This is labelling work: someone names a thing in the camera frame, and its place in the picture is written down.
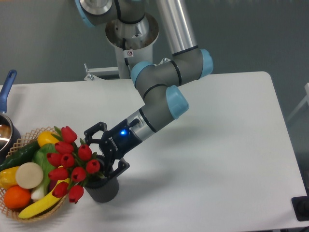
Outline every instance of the yellow bell pepper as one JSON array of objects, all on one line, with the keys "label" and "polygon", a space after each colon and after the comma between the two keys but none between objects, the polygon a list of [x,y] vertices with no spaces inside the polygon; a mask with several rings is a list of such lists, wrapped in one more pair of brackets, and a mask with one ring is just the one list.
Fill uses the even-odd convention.
[{"label": "yellow bell pepper", "polygon": [[54,136],[52,136],[52,132],[50,131],[43,131],[41,134],[38,136],[38,143],[39,146],[42,147],[45,144],[55,144],[58,143],[59,140],[56,139]]},{"label": "yellow bell pepper", "polygon": [[0,187],[8,189],[17,185],[15,174],[19,167],[8,168],[0,172]]}]

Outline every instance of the blue pot handle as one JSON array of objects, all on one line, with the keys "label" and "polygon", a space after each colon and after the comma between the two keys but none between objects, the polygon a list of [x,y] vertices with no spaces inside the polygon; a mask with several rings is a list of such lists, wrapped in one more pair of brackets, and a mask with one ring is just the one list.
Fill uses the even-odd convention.
[{"label": "blue pot handle", "polygon": [[0,112],[6,113],[6,102],[16,75],[16,70],[10,70],[5,79],[4,85],[0,92]]}]

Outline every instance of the woven basket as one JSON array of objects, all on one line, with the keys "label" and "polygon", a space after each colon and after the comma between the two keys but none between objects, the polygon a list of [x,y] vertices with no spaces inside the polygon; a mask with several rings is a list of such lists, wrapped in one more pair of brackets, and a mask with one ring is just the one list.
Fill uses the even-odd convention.
[{"label": "woven basket", "polygon": [[[26,135],[22,136],[20,139],[17,140],[17,142],[10,149],[10,151],[9,151],[9,153],[6,157],[10,156],[15,151],[17,151],[19,148],[25,146],[26,144],[29,144],[29,143],[37,140],[38,135],[43,131],[55,132],[54,128],[47,127],[47,128],[40,128],[40,129],[32,130],[30,133],[26,133]],[[3,214],[5,214],[8,218],[11,218],[15,221],[23,222],[23,223],[35,222],[35,221],[39,221],[39,220],[42,220],[44,218],[51,216],[54,212],[56,212],[63,205],[63,203],[64,203],[64,201],[67,197],[67,196],[64,196],[57,204],[54,205],[54,207],[50,211],[48,211],[45,214],[41,214],[39,216],[29,218],[29,219],[21,219],[21,218],[18,217],[19,212],[8,209],[5,206],[5,204],[3,202],[4,194],[5,194],[5,189],[0,188],[0,210],[1,210],[1,212]]]}]

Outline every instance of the white table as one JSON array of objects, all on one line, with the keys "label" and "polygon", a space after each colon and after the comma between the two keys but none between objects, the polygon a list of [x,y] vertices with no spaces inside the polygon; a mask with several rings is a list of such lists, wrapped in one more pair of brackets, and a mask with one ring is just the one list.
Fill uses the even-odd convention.
[{"label": "white table", "polygon": [[[51,218],[0,231],[242,232],[304,227],[291,198],[306,195],[270,76],[217,74],[180,90],[190,109],[125,155],[131,167],[108,203],[85,195]],[[14,85],[8,116],[21,133],[57,125],[80,137],[112,128],[143,102],[131,80]]]}]

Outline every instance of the banana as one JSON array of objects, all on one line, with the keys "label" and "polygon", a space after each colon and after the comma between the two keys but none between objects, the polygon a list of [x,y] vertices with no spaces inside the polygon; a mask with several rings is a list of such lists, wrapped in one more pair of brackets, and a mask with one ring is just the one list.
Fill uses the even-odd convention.
[{"label": "banana", "polygon": [[[70,179],[68,178],[66,180],[59,180],[57,182],[57,184],[59,184],[62,181],[69,183]],[[31,218],[31,217],[36,216],[39,213],[49,209],[54,204],[56,204],[58,201],[60,201],[61,198],[57,198],[57,197],[54,197],[52,195],[52,192],[54,191],[54,189],[52,191],[50,191],[45,197],[43,197],[42,199],[38,200],[37,202],[29,205],[27,208],[25,208],[23,211],[21,211],[19,213],[18,217],[21,218],[21,219]]]}]

